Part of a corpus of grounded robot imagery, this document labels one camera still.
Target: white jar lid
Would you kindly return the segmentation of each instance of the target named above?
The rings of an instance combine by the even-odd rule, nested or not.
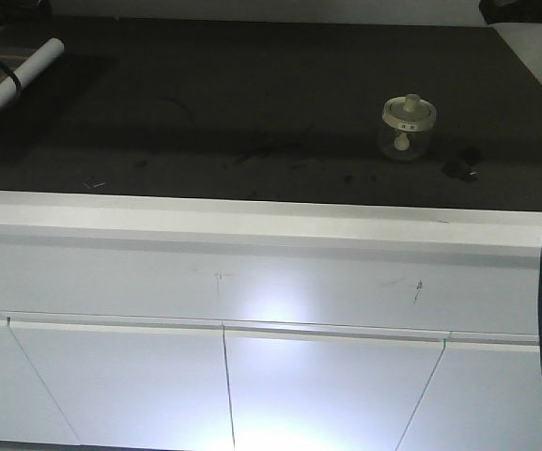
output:
[[[383,106],[383,121],[402,132],[426,132],[436,123],[438,113],[416,94],[389,99]]]

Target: paper roll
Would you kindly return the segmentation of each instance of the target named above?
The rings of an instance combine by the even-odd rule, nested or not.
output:
[[[64,53],[64,44],[60,39],[52,38],[31,54],[14,73],[23,87],[28,86],[41,72]],[[16,95],[16,86],[8,77],[0,84],[0,108]]]

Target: cabinet door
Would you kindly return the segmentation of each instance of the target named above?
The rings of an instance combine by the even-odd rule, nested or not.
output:
[[[448,344],[400,451],[542,450],[535,346]]]
[[[220,326],[11,325],[81,444],[232,449]]]
[[[442,343],[226,332],[236,449],[394,451]]]
[[[4,319],[0,320],[0,440],[78,444]]]

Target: dark countertop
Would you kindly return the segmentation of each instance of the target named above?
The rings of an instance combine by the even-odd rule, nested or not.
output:
[[[0,45],[50,37],[0,115],[0,190],[542,209],[542,86],[490,28],[56,18]],[[380,111],[408,92],[438,123],[392,163]],[[477,180],[445,176],[468,148]]]

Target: white countertop edge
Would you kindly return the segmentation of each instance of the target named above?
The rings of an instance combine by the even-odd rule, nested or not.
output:
[[[0,234],[536,256],[542,213],[0,191]]]

